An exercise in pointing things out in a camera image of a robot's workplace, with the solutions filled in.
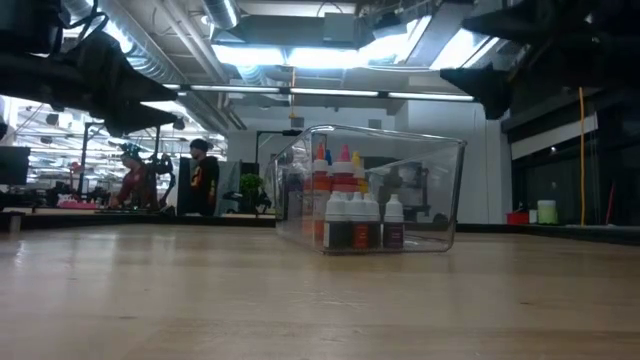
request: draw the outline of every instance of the red container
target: red container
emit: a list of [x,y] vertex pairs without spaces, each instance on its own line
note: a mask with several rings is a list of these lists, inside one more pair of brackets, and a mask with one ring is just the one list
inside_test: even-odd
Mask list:
[[507,214],[507,224],[509,225],[525,225],[529,224],[529,213],[509,213]]

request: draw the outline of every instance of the clear plastic container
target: clear plastic container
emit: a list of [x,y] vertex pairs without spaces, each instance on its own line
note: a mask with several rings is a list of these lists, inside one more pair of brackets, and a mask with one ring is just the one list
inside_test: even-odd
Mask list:
[[[453,246],[465,145],[422,134],[311,127],[266,169],[278,234],[326,254],[447,251]],[[369,195],[354,196],[356,191]]]

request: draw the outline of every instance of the person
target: person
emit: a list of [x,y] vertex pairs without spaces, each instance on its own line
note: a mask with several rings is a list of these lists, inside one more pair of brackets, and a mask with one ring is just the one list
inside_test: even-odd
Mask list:
[[122,188],[118,195],[111,197],[109,207],[119,207],[131,196],[133,206],[140,209],[157,210],[158,194],[155,175],[151,174],[149,168],[138,155],[138,149],[135,147],[125,148],[120,159],[129,172],[122,180]]
[[196,139],[189,145],[191,157],[197,166],[191,177],[191,191],[194,209],[202,216],[212,216],[216,211],[216,190],[220,177],[220,167],[215,156],[207,156],[209,143]]

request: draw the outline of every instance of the ceiling light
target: ceiling light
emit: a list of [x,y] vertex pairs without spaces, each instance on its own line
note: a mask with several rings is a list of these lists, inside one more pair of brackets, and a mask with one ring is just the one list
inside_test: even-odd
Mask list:
[[295,48],[288,65],[315,69],[351,69],[359,66],[356,50]]
[[390,92],[389,98],[405,99],[405,100],[436,100],[436,101],[461,101],[461,102],[473,101],[473,96],[469,96],[469,95],[402,93],[402,92]]
[[362,90],[340,90],[340,89],[305,89],[305,88],[292,88],[292,94],[300,95],[336,95],[336,96],[358,96],[358,97],[376,97],[377,91],[362,91]]
[[484,42],[484,45],[482,45],[482,47],[478,51],[476,51],[476,53],[473,54],[473,56],[469,60],[467,60],[464,65],[462,65],[462,67],[468,68],[473,66],[480,59],[482,59],[482,57],[485,56],[489,52],[489,50],[496,46],[498,41],[500,41],[500,38],[487,39],[487,41]]
[[397,52],[396,59],[394,61],[395,64],[407,60],[409,55],[413,52],[413,49],[415,49],[418,44],[418,41],[420,41],[420,38],[422,38],[422,34],[427,30],[429,22],[431,22],[431,16],[424,16],[420,20],[413,20],[407,24],[407,33],[409,34],[409,38]]
[[218,60],[236,66],[282,65],[284,56],[275,47],[244,47],[213,45]]
[[220,91],[258,94],[277,94],[280,89],[266,86],[233,86],[233,85],[193,85],[191,90],[195,91]]
[[444,49],[442,49],[442,52],[440,52],[436,60],[431,64],[430,68],[440,70],[444,68],[461,67],[484,45],[488,38],[486,35],[475,34],[471,31],[460,29],[451,40],[449,40]]

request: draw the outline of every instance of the paint bottle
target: paint bottle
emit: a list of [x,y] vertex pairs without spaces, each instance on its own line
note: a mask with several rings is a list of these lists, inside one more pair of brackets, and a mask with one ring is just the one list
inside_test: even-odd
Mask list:
[[382,246],[385,249],[404,247],[404,214],[398,194],[392,194],[385,206]]
[[351,158],[351,162],[353,163],[353,177],[357,181],[357,188],[363,194],[369,192],[369,183],[364,179],[364,167],[362,166],[362,161],[360,160],[360,154],[357,151],[353,152],[353,157]]
[[369,247],[369,216],[360,192],[355,192],[353,199],[345,203],[345,212],[351,220],[353,234],[351,246],[356,250],[367,249]]
[[369,223],[369,249],[381,246],[380,206],[373,200],[371,194],[364,194],[364,206]]
[[331,197],[331,178],[329,178],[329,163],[325,160],[322,144],[318,145],[316,159],[313,161],[313,238],[314,242],[322,243],[324,239],[324,215],[327,202]]
[[331,158],[331,150],[326,149],[324,151],[324,159],[327,160],[327,163],[329,164],[329,171],[328,171],[328,176],[330,178],[333,177],[333,159]]
[[358,181],[353,177],[354,168],[349,157],[349,146],[342,146],[340,159],[333,163],[333,191],[340,191],[347,194],[351,199],[353,193],[357,191]]
[[351,246],[351,223],[345,213],[345,197],[331,193],[324,214],[323,246],[325,250],[342,250]]

